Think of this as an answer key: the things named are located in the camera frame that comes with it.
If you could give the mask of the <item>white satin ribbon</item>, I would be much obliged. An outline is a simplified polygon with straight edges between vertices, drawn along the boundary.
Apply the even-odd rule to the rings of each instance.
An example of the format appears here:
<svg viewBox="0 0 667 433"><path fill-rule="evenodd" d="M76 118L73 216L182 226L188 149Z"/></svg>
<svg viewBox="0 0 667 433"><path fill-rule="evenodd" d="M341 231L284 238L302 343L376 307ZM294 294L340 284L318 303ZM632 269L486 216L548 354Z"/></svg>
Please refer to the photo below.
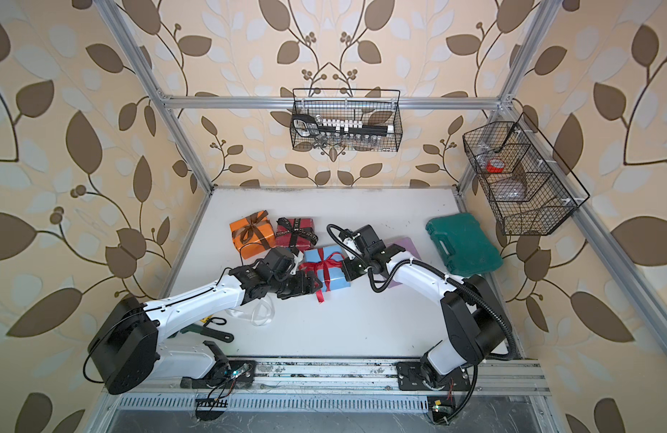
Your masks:
<svg viewBox="0 0 667 433"><path fill-rule="evenodd" d="M225 313L233 318L247 321L252 326L261 328L270 325L275 317L275 305L273 299L267 295L264 298L254 301L254 307L249 311L239 309L229 309Z"/></svg>

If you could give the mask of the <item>purple gift box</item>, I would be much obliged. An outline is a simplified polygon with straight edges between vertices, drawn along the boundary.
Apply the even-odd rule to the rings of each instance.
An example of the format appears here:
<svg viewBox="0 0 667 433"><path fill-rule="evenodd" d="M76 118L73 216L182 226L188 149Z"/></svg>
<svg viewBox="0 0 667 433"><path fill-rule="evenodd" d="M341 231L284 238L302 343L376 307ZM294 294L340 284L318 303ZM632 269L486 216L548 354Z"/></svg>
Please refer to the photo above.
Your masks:
<svg viewBox="0 0 667 433"><path fill-rule="evenodd" d="M392 253L395 253L387 263L387 271L389 272L389 288L405 285L411 288L416 287L419 282L418 271L419 268L411 263L401 266L394 275L393 269L402 261L420 259L418 250L410 237L398 237L391 240L389 245Z"/></svg>

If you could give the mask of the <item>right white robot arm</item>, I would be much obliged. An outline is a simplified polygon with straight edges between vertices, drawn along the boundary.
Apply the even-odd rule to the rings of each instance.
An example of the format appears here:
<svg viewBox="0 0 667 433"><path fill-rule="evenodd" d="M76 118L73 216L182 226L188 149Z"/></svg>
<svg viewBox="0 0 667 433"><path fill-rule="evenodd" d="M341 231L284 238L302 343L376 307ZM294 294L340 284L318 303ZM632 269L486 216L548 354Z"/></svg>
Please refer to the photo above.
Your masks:
<svg viewBox="0 0 667 433"><path fill-rule="evenodd" d="M326 231L348 254L353 277L367 276L373 292L395 281L440 306L447 338L421 357L420 375L428 386L438 388L451 373L486 360L517 358L512 325L483 277L442 272L401 245L386 245L370 225L351 231L330 224Z"/></svg>

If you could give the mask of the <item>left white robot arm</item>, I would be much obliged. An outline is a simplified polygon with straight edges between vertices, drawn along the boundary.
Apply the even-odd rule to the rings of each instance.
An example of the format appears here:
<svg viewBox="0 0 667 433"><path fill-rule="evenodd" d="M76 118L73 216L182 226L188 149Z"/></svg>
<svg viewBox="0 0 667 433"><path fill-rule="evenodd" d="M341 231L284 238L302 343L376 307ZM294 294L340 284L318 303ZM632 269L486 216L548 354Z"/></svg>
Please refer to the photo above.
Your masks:
<svg viewBox="0 0 667 433"><path fill-rule="evenodd" d="M112 395L124 394L148 379L189 378L225 386L241 371L212 340L180 346L167 339L224 310L234 310L273 293L290 299L317 293L324 286L302 267L304 255L277 247L252 264L227 268L217 281L165 299L119 301L88 346L89 362Z"/></svg>

